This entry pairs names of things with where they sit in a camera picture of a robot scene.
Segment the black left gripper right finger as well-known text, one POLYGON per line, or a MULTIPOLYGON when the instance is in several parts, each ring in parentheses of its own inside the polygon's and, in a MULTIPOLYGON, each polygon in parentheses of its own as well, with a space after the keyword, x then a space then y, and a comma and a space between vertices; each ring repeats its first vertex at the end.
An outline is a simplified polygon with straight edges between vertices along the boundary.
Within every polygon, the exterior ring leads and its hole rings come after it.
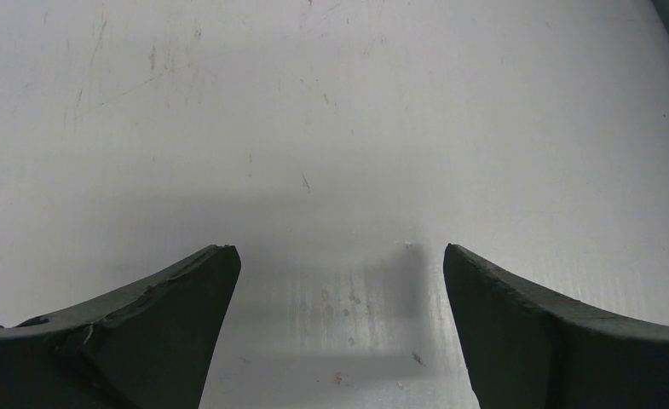
POLYGON ((461 245, 443 261, 482 408, 669 408, 669 326, 593 307, 461 245))

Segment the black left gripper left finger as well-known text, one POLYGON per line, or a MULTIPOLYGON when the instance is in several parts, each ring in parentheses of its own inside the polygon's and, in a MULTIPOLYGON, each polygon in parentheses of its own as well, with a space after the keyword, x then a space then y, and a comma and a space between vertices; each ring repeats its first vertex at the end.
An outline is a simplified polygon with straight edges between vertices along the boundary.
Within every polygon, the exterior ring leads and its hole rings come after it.
POLYGON ((0 325, 0 408, 196 408, 241 260, 210 245, 86 302, 0 325))

